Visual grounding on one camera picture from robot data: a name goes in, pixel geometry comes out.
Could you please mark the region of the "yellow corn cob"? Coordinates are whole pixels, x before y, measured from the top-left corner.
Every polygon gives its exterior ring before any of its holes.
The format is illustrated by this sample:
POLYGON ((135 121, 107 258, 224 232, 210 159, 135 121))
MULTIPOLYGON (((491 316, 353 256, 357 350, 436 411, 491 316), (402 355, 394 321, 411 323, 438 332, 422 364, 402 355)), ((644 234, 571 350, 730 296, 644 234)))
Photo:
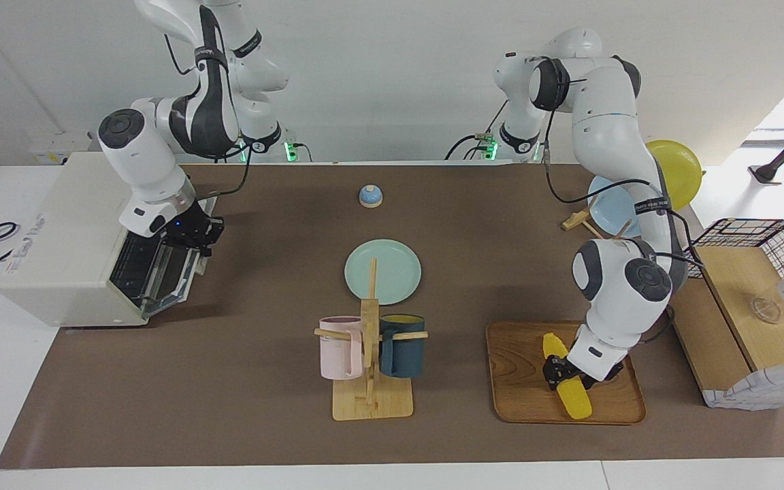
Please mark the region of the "yellow corn cob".
MULTIPOLYGON (((545 333, 542 335, 542 354, 545 359, 550 355, 567 359, 568 348, 555 334, 545 333)), ((564 410, 571 419, 582 421, 592 415, 590 397, 578 378, 561 382, 554 393, 560 398, 564 410)))

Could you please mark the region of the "glass oven door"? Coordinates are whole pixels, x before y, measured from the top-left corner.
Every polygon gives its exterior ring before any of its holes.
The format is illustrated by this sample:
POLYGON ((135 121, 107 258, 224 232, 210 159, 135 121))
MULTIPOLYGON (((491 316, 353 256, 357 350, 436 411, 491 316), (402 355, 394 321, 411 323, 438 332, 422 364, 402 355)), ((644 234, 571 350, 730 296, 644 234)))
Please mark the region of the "glass oven door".
POLYGON ((174 305, 184 303, 194 277, 204 275, 208 260, 197 249, 159 244, 139 296, 142 318, 147 321, 174 305))

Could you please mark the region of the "light green plate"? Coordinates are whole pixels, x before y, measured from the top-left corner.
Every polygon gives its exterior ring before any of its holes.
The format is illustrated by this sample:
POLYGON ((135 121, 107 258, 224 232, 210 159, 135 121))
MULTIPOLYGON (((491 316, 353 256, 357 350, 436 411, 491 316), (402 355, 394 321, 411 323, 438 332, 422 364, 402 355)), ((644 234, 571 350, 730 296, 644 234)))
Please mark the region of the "light green plate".
POLYGON ((380 305, 393 305, 411 297, 422 279, 422 264, 404 243, 377 239, 358 245, 346 258, 344 279, 355 297, 367 299, 371 263, 375 259, 374 298, 380 305))

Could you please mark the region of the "white toaster oven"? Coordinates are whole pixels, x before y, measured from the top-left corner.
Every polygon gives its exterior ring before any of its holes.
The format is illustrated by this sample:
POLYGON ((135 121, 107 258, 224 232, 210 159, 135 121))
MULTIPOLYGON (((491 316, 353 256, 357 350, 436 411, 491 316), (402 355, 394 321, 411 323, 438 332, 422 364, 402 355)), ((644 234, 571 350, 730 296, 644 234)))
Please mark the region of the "white toaster oven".
POLYGON ((0 294, 54 328, 146 325, 110 280, 132 195, 102 153, 74 153, 10 255, 0 294))

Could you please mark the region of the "brown wooden tray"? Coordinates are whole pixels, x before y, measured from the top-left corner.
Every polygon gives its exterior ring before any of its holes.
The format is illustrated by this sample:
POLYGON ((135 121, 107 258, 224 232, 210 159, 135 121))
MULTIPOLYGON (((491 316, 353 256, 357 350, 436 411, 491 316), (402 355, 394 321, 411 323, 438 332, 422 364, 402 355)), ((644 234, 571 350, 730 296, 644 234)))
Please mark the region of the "brown wooden tray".
POLYGON ((621 372, 588 391, 592 413, 573 419, 542 375, 542 335, 555 334, 572 345, 579 323, 495 321, 487 326, 489 380, 495 413, 514 424, 634 425, 645 420, 647 407, 631 359, 621 372))

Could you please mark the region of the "wooden plate rack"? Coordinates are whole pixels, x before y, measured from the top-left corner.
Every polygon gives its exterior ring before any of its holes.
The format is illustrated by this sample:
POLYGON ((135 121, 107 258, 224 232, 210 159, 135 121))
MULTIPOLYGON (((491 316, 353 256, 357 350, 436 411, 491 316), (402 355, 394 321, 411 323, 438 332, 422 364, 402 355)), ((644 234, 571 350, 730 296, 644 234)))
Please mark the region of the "wooden plate rack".
MULTIPOLYGON (((570 230, 574 229, 575 227, 578 227, 578 226, 582 225, 588 231, 590 231, 592 233, 592 235, 594 235, 597 239, 603 239, 604 236, 601 235, 601 233, 598 232, 598 230, 595 229, 595 227, 592 227, 591 224, 590 224, 590 220, 592 218, 591 209, 599 201, 600 201, 600 198, 599 197, 595 197, 594 199, 592 199, 591 203, 586 205, 586 207, 584 209, 582 209, 579 212, 571 214, 570 217, 567 220, 564 220, 563 223, 561 223, 562 229, 564 231, 570 231, 570 230)), ((632 219, 627 220, 623 224, 623 226, 620 227, 619 232, 616 233, 616 235, 612 236, 612 239, 616 240, 616 239, 622 238, 623 234, 629 229, 629 227, 632 226, 632 223, 634 223, 634 220, 632 220, 632 219)))

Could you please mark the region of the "dark blue mug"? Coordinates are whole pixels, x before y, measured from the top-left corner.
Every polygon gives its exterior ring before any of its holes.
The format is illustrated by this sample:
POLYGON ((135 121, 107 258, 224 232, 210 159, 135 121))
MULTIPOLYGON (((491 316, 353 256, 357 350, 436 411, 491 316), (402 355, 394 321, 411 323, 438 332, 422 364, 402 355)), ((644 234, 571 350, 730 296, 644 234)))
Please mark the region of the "dark blue mug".
POLYGON ((398 333, 425 331, 425 319, 417 314, 383 314, 380 317, 380 372, 392 378, 422 376, 425 340, 395 339, 398 333))

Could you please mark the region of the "pink mug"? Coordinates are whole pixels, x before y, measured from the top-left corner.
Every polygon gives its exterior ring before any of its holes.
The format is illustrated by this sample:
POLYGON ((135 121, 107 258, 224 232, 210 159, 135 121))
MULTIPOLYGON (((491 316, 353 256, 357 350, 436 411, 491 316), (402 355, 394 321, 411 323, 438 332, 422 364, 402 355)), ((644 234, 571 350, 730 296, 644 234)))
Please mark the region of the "pink mug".
POLYGON ((318 328, 345 335, 345 338, 318 338, 321 376, 329 380, 351 380, 364 375, 361 317, 322 318, 318 328))

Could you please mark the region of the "brown table mat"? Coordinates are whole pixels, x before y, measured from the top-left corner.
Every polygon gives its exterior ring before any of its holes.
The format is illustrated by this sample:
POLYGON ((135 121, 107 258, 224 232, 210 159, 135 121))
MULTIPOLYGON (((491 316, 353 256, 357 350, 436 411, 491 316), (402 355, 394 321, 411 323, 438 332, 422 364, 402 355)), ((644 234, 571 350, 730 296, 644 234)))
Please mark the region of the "brown table mat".
POLYGON ((570 261, 590 235, 560 229, 570 207, 540 165, 256 165, 215 211, 226 230, 186 303, 143 329, 57 333, 0 469, 784 456, 784 408, 704 406, 673 332, 634 351, 641 423, 495 416, 489 323, 588 307, 570 261), (382 205, 360 205, 365 185, 382 205), (422 263, 391 311, 425 317, 425 370, 412 416, 336 422, 313 329, 358 313, 344 264, 376 238, 422 263))

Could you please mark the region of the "light blue plate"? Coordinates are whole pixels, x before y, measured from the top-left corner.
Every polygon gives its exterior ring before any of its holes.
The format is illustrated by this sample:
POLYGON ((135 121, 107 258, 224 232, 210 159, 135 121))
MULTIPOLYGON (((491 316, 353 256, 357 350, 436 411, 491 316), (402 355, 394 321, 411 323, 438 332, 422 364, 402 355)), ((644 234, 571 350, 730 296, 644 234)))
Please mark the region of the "light blue plate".
POLYGON ((589 204, 594 199, 597 199, 597 203, 591 206, 591 219, 603 232, 606 232, 608 235, 618 235, 622 227, 628 221, 631 221, 621 236, 625 238, 641 236, 640 223, 634 209, 634 200, 622 186, 616 186, 591 196, 588 199, 589 204))

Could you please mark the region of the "white checked cloth liner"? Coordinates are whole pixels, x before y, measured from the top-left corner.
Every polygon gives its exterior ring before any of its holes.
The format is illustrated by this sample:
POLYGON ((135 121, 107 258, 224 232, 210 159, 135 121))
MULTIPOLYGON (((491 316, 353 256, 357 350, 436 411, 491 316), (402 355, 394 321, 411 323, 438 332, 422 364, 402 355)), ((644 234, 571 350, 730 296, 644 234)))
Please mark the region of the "white checked cloth liner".
POLYGON ((772 410, 784 407, 784 365, 756 370, 725 390, 701 391, 710 408, 772 410))

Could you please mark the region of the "wooden mug rack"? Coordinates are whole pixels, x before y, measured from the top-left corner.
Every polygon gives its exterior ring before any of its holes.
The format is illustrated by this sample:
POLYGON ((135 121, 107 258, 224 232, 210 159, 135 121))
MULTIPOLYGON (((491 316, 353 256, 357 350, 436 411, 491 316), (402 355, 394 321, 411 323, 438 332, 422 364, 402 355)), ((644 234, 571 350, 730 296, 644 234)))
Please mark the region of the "wooden mug rack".
POLYGON ((362 367, 360 378, 336 380, 332 388, 335 421, 409 417, 414 412, 412 384, 380 372, 380 311, 376 298, 376 257, 371 259, 368 298, 361 301, 362 367))

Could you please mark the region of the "small clear glass item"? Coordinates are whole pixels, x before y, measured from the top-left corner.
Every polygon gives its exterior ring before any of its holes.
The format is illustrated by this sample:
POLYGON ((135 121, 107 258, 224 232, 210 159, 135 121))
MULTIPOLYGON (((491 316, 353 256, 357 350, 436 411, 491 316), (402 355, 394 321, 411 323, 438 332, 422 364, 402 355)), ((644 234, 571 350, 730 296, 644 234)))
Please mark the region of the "small clear glass item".
POLYGON ((782 309, 780 304, 765 297, 751 297, 749 307, 754 316, 769 325, 778 325, 782 319, 782 309))

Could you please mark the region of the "yellow plate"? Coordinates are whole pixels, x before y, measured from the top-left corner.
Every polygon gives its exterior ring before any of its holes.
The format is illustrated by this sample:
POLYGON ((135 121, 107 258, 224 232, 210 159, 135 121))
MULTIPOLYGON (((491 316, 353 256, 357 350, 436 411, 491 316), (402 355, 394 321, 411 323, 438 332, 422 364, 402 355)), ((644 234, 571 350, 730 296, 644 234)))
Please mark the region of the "yellow plate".
POLYGON ((704 171, 699 158, 675 140, 653 140, 645 146, 663 171, 672 210, 681 211, 700 191, 704 171))

